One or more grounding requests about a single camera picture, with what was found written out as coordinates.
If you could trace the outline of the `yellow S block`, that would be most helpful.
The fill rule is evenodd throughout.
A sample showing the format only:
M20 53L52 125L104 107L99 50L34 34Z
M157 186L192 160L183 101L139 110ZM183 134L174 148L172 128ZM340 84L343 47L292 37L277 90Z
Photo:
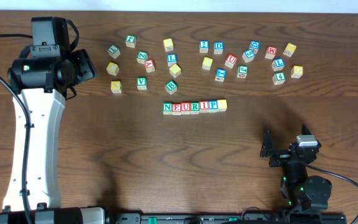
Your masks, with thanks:
M220 99L217 101L218 104L218 111L226 111L227 110L227 100Z

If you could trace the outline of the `blue P block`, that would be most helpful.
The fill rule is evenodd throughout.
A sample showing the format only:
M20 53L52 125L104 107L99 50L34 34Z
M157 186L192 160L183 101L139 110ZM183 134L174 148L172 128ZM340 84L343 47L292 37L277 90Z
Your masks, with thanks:
M217 100L208 101L208 104L209 104L209 112L210 113L215 113L215 112L219 111Z

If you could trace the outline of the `red I block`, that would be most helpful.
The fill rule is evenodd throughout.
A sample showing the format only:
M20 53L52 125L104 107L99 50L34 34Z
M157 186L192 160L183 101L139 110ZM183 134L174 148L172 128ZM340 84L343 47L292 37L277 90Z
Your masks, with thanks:
M209 112L209 101L200 101L200 112L201 113L208 113Z

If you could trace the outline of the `green R block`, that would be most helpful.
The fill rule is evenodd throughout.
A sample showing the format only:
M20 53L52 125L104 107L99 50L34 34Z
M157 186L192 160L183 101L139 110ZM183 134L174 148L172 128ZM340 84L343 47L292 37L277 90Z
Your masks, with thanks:
M200 103L199 102L191 102L190 103L190 113L191 114L199 114L200 113Z

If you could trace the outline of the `green N block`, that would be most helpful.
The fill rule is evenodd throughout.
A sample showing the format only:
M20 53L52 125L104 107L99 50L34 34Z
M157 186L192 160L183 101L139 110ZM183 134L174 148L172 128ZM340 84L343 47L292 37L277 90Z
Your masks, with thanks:
M163 103L163 114L172 114L172 103L171 102L164 102Z

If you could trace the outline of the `red E block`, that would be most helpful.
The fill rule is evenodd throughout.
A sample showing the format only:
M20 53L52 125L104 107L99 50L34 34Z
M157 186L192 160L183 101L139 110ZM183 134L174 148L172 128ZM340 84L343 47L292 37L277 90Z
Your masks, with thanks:
M172 115L181 115L181 104L180 103L172 104Z

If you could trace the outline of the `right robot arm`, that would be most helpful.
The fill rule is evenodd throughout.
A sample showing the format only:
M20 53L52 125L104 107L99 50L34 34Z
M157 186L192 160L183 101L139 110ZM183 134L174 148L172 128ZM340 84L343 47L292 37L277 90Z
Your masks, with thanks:
M283 175L280 191L289 207L271 216L285 223L322 223L322 211L328 209L332 183L321 176L309 176L306 166L316 160L321 143L303 125L301 134L288 149L275 148L269 131L264 132L260 157L269 159L270 167L280 167Z

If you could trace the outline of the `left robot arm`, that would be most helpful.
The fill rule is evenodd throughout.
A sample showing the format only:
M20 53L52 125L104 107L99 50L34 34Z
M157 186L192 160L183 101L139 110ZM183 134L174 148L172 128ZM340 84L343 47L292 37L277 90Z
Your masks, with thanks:
M104 208L62 208L57 177L60 122L67 93L97 76L71 20L35 17L26 46L2 84L12 94L16 135L11 179L0 223L106 223Z

